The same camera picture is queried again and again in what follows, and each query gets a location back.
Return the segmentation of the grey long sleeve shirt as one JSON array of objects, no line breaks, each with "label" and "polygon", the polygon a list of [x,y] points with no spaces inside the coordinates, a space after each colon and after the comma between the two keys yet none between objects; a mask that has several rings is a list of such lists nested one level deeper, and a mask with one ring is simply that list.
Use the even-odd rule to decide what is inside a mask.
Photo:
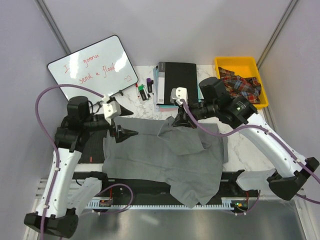
[{"label": "grey long sleeve shirt", "polygon": [[149,180],[170,185],[170,194],[183,205],[206,205],[218,193],[228,139],[199,128],[173,127],[165,120],[118,117],[116,123],[138,135],[117,143],[103,139],[102,170],[110,178]]}]

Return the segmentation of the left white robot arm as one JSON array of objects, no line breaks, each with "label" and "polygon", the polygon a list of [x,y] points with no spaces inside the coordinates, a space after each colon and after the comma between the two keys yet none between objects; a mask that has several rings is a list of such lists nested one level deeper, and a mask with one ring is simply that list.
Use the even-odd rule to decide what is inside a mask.
[{"label": "left white robot arm", "polygon": [[82,211],[93,197],[104,197],[114,188],[108,175],[90,171],[80,188],[69,197],[73,175],[92,132],[108,131],[116,143],[138,134],[137,131],[116,125],[118,116],[133,112],[120,105],[114,97],[106,97],[103,113],[90,111],[86,96],[72,97],[67,104],[67,116],[57,128],[53,140],[53,159],[42,199],[35,212],[25,215],[24,224],[40,234],[71,238],[78,226]]}]

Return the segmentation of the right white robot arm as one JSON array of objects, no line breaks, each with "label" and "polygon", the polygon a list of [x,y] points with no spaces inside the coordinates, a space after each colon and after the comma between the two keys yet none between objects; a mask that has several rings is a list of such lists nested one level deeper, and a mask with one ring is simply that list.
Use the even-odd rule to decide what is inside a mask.
[{"label": "right white robot arm", "polygon": [[[250,140],[272,163],[273,169],[265,171],[240,170],[229,191],[235,197],[246,191],[272,191],[282,200],[289,201],[309,177],[319,181],[315,170],[320,166],[314,157],[306,158],[296,152],[265,122],[261,114],[244,96],[230,96],[221,79],[209,77],[199,83],[203,100],[188,103],[188,90],[184,87],[171,91],[170,101],[178,106],[174,127],[200,128],[214,137],[228,137],[240,133]],[[202,126],[199,121],[209,118],[230,126],[228,133],[216,133]]]}]

